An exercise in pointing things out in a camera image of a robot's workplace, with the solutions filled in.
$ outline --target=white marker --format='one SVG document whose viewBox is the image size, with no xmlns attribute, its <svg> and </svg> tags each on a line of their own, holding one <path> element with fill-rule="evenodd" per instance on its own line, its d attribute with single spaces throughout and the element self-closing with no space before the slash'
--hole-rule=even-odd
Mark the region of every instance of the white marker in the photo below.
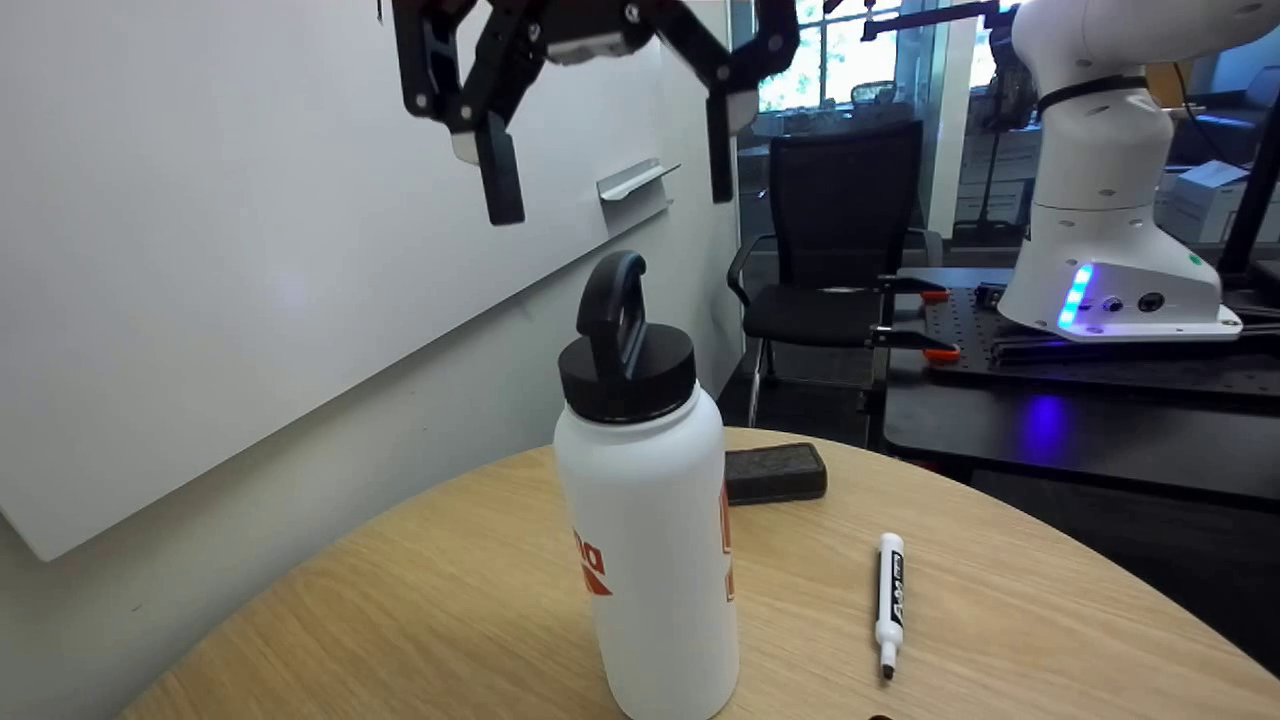
<svg viewBox="0 0 1280 720">
<path fill-rule="evenodd" d="M 876 644 L 882 644 L 882 680 L 887 685 L 897 674 L 897 648 L 907 640 L 903 634 L 903 589 L 907 589 L 907 555 L 903 538 L 882 538 L 882 569 L 876 569 Z"/>
</svg>

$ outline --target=white robot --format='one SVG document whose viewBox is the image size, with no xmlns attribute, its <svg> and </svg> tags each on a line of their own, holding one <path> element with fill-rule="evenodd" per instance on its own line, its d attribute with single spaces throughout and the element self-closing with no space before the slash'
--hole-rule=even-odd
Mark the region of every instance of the white robot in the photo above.
<svg viewBox="0 0 1280 720">
<path fill-rule="evenodd" d="M 1238 341 L 1220 275 L 1151 224 L 1173 119 L 1144 65 L 1264 37 L 1280 0 L 1025 0 L 1014 46 L 1033 69 L 1044 150 L 1033 240 L 1001 317 L 1076 343 Z"/>
</svg>

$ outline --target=white water bottle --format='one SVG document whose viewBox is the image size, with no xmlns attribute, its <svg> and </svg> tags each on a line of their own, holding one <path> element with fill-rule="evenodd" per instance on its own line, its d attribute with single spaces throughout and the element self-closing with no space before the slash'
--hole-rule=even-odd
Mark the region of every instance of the white water bottle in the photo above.
<svg viewBox="0 0 1280 720">
<path fill-rule="evenodd" d="M 560 354 L 560 488 L 611 702 L 633 720 L 707 720 L 742 674 L 725 422 L 687 337 L 646 325 L 642 273 L 606 255 Z"/>
</svg>

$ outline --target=wooden table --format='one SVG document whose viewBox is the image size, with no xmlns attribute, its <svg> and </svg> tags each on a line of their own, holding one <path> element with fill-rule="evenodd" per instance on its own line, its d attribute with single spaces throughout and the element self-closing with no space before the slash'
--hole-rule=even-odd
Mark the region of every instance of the wooden table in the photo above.
<svg viewBox="0 0 1280 720">
<path fill-rule="evenodd" d="M 734 509 L 746 674 L 725 718 L 1280 718 L 1275 678 L 1064 533 L 926 469 L 818 450 L 825 500 Z M 907 540 L 887 690 L 883 527 Z M 615 718 L 553 455 L 509 455 L 358 527 L 130 718 Z"/>
</svg>

